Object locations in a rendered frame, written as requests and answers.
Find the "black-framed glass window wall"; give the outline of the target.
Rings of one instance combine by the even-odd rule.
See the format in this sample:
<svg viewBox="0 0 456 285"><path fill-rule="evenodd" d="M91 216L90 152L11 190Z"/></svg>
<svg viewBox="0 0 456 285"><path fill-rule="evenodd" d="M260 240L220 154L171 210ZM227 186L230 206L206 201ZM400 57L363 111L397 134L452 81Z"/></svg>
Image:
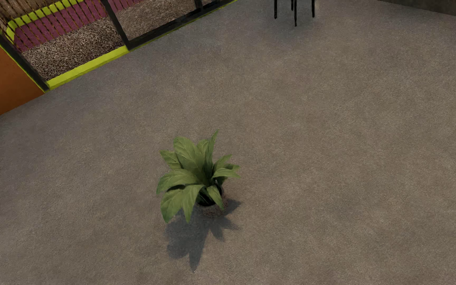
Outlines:
<svg viewBox="0 0 456 285"><path fill-rule="evenodd" d="M0 0L0 47L43 91L236 0Z"/></svg>

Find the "black thin furniture legs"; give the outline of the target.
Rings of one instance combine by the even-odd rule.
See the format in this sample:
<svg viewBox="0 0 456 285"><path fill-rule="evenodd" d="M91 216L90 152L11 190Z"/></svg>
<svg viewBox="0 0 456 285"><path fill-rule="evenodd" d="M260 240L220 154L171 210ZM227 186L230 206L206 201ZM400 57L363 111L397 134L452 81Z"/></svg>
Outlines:
<svg viewBox="0 0 456 285"><path fill-rule="evenodd" d="M282 15L289 16L293 25L298 26L301 18L315 19L318 16L319 0L271 0L272 17L275 20Z"/></svg>

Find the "green leafy potted plant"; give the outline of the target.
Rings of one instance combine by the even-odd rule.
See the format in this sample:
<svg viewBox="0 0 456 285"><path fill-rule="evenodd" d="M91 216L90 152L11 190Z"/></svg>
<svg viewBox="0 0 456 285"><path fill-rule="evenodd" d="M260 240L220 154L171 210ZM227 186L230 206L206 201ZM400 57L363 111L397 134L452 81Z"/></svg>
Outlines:
<svg viewBox="0 0 456 285"><path fill-rule="evenodd" d="M213 151L219 131L216 130L209 139L202 139L194 144L190 139L178 136L173 140L173 151L160 150L160 155L170 168L158 181L156 194L162 194L160 202L161 216L169 223L180 211L186 222L190 222L194 207L213 216L222 213L227 207L225 191L223 202L219 202L215 184L223 187L229 178L240 178L239 165L230 164L231 154L213 161ZM196 204L199 191L207 187L209 195L219 203L208 207Z"/></svg>

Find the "black plant pot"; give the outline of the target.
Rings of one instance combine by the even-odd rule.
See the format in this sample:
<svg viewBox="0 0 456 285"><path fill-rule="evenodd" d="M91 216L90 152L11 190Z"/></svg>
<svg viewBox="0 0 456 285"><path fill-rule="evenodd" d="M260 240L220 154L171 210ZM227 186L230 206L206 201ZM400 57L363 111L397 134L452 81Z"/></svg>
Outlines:
<svg viewBox="0 0 456 285"><path fill-rule="evenodd" d="M219 199L218 198L216 198L216 199L219 200L219 202L223 202L223 197L224 197L224 189L223 189L223 187L221 185L218 185L218 184L215 184L213 186L218 191ZM198 196L196 198L196 204L198 204L199 206L203 206L203 207L219 205L219 203L216 202L216 200L209 195L206 186L204 186L199 191L199 194L198 194Z"/></svg>

